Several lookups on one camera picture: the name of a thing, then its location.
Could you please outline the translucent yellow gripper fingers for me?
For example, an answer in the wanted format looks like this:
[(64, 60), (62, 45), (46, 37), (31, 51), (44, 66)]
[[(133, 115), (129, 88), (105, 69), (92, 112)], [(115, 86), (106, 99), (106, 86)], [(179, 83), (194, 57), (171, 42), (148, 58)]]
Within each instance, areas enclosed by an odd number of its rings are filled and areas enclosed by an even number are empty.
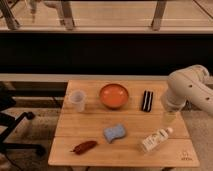
[(163, 113), (163, 123), (164, 124), (170, 124), (174, 121), (176, 118), (175, 112), (164, 112)]

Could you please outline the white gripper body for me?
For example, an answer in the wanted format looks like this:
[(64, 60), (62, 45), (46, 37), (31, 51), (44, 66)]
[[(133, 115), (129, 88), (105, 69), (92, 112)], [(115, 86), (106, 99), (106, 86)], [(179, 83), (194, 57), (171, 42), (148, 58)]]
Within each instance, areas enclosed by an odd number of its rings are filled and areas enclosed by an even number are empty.
[(180, 111), (185, 106), (186, 101), (173, 92), (165, 92), (161, 96), (161, 103), (166, 111), (176, 112)]

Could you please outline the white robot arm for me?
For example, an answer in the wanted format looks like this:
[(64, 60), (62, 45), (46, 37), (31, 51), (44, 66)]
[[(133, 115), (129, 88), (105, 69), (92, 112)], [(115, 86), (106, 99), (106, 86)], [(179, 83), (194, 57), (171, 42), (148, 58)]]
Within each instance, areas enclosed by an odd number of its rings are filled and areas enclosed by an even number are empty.
[(161, 96), (163, 123), (170, 124), (189, 101), (213, 117), (213, 89), (206, 85), (209, 71), (202, 65), (192, 65), (170, 73), (167, 89)]

